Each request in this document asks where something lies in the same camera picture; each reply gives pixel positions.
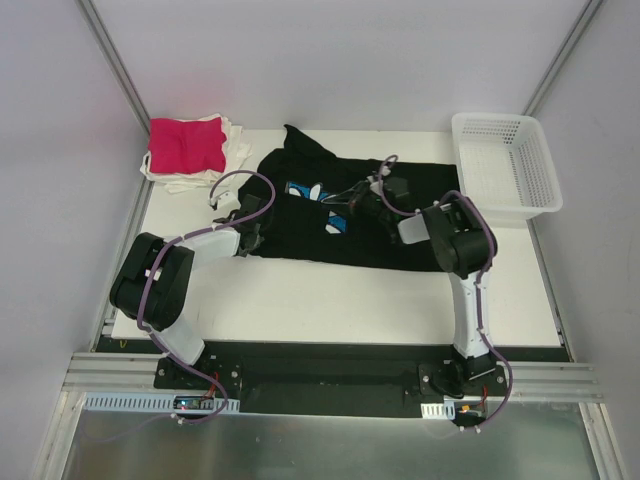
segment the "black t-shirt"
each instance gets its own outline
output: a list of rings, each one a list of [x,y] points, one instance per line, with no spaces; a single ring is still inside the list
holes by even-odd
[[[336,157],[300,130],[285,125],[284,148],[271,152],[258,172],[276,188],[272,218],[263,231],[264,241],[252,255],[292,258],[341,265],[409,271],[441,271],[430,242],[398,245],[384,226],[372,217],[343,217],[320,203],[328,195],[343,192],[378,171],[379,160]],[[400,163],[393,176],[407,179],[411,207],[425,208],[447,191],[457,190],[453,165]],[[264,199],[269,187],[251,177],[239,191]]]

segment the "white table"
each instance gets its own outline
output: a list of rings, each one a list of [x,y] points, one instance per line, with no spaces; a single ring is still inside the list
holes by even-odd
[[[308,131],[340,157],[453,164],[448,133]],[[281,147],[284,130],[248,130],[255,169]],[[209,224],[207,189],[153,188],[142,231],[183,234]],[[497,345],[560,345],[526,224],[497,228],[489,316]],[[300,260],[221,259],[192,275],[185,314],[207,340],[450,344],[453,300],[443,273],[400,272]],[[118,312],[112,336],[142,339]]]

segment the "stack of folded cloths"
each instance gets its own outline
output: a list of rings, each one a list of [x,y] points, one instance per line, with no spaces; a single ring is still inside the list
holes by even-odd
[[[241,136],[241,126],[218,114],[196,121],[154,118],[140,171],[164,183],[169,193],[211,186],[224,173],[241,168],[251,155],[251,145],[242,143]],[[225,179],[222,186],[232,180],[233,176]]]

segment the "folded white cloth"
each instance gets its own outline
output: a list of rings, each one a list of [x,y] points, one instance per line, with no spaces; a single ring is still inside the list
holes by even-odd
[[[190,175],[182,173],[152,173],[150,168],[153,159],[151,158],[151,152],[147,152],[146,155],[142,157],[142,166],[140,167],[142,174],[152,182],[163,183],[164,188],[168,193],[180,193],[192,188],[210,187],[223,174],[242,168],[245,160],[251,156],[251,144],[241,141],[242,127],[239,125],[232,125],[227,117],[222,117],[222,115],[217,113],[215,115],[209,115],[208,117],[198,118],[197,121],[206,122],[218,117],[222,118],[222,131],[227,136],[227,140],[222,145],[222,151],[226,159],[226,165],[223,173],[213,170],[204,170]],[[228,187],[229,183],[233,180],[234,177],[231,176],[225,179],[220,186]]]

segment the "red cloth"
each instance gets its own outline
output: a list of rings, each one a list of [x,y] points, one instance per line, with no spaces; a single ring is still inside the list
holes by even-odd
[[[152,173],[224,172],[222,144],[227,136],[222,119],[180,122],[169,118],[151,120],[149,151]]]

